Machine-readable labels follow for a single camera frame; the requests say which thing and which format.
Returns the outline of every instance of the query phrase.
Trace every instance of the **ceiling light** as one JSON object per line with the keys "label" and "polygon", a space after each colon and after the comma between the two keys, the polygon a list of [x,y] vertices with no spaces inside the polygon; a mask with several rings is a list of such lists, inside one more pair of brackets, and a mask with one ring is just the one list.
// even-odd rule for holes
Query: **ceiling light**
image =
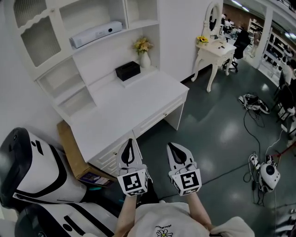
{"label": "ceiling light", "polygon": [[290,36],[292,39],[296,39],[296,35],[294,35],[293,33],[290,33]]}
{"label": "ceiling light", "polygon": [[242,9],[244,9],[246,12],[249,12],[249,9],[247,9],[246,7],[242,7]]}
{"label": "ceiling light", "polygon": [[242,4],[240,4],[239,2],[235,1],[235,0],[232,0],[232,2],[238,6],[242,6]]}

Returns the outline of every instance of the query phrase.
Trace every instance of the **black tissue box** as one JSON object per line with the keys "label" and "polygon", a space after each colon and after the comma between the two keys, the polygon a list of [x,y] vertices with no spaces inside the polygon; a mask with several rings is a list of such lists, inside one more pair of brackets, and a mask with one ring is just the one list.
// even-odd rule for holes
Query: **black tissue box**
{"label": "black tissue box", "polygon": [[122,81],[126,81],[127,79],[141,73],[140,65],[134,61],[131,61],[125,65],[122,65],[119,68],[116,68],[115,71],[116,71],[116,75]]}

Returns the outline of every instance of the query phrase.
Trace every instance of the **yellow flowers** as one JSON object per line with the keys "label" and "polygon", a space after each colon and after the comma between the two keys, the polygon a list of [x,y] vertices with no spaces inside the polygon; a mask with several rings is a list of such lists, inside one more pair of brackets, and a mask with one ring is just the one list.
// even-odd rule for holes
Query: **yellow flowers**
{"label": "yellow flowers", "polygon": [[151,44],[146,37],[139,38],[134,43],[134,49],[136,49],[138,54],[147,52],[151,48],[153,48],[153,44]]}
{"label": "yellow flowers", "polygon": [[209,42],[209,40],[206,38],[206,37],[204,37],[204,36],[199,36],[199,37],[197,37],[197,43],[199,44],[199,43],[208,43]]}

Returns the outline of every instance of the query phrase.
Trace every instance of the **curved table leg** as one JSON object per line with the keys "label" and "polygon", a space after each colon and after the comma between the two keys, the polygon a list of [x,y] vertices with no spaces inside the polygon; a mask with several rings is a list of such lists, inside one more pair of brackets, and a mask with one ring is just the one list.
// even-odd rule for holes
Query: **curved table leg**
{"label": "curved table leg", "polygon": [[199,63],[200,63],[201,60],[202,60],[202,57],[201,56],[197,56],[196,61],[195,61],[195,66],[194,66],[194,73],[195,73],[195,75],[194,75],[193,78],[191,78],[191,81],[192,82],[194,82],[197,79],[198,71],[199,71],[198,70],[199,69]]}
{"label": "curved table leg", "polygon": [[211,86],[212,86],[213,80],[214,80],[214,78],[215,78],[215,76],[217,74],[217,71],[218,71],[218,65],[213,64],[212,75],[211,75],[210,81],[208,83],[207,92],[211,92]]}
{"label": "curved table leg", "polygon": [[232,60],[233,60],[233,57],[231,57],[231,58],[229,59],[229,63],[227,64],[226,72],[225,72],[226,76],[229,75],[229,68],[230,68],[230,66],[231,66]]}

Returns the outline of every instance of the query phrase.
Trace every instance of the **desk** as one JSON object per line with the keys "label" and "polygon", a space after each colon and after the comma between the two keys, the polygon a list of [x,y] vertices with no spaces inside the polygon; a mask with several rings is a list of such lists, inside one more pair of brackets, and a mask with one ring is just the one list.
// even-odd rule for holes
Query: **desk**
{"label": "desk", "polygon": [[97,110],[71,129],[85,162],[118,176],[116,155],[129,138],[136,140],[162,119],[178,129],[189,88],[157,69],[128,87],[115,72],[108,77],[103,87],[98,81],[89,88]]}
{"label": "desk", "polygon": [[226,75],[227,76],[229,75],[228,70],[233,60],[236,47],[229,43],[224,43],[225,48],[221,48],[221,46],[223,46],[223,43],[221,43],[219,40],[215,41],[212,44],[207,44],[207,45],[197,44],[196,46],[199,47],[199,51],[198,51],[197,59],[195,61],[195,68],[194,68],[195,76],[192,78],[192,81],[195,81],[197,79],[200,62],[202,60],[208,61],[210,64],[213,65],[212,75],[210,77],[208,87],[207,87],[207,92],[210,92],[213,80],[217,74],[218,67],[222,66],[222,64],[228,59],[230,60],[229,60],[229,63],[227,64]]}

